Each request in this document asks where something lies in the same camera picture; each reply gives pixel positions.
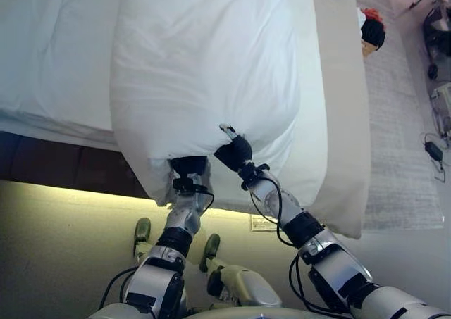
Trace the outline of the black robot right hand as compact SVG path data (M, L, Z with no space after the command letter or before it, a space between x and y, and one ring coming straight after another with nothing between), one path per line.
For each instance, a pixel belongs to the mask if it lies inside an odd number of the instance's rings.
M249 142L232 126L223 123L219 125L219 128L230 138L230 142L220 146L214 152L214 156L227 168L238 173L251 161L252 148Z

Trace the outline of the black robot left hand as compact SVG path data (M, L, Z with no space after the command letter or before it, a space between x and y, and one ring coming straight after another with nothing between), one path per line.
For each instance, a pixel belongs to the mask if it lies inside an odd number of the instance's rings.
M169 164L177 178L185 178L189 175L203 176L208 166L208 158L206 156L173 158Z

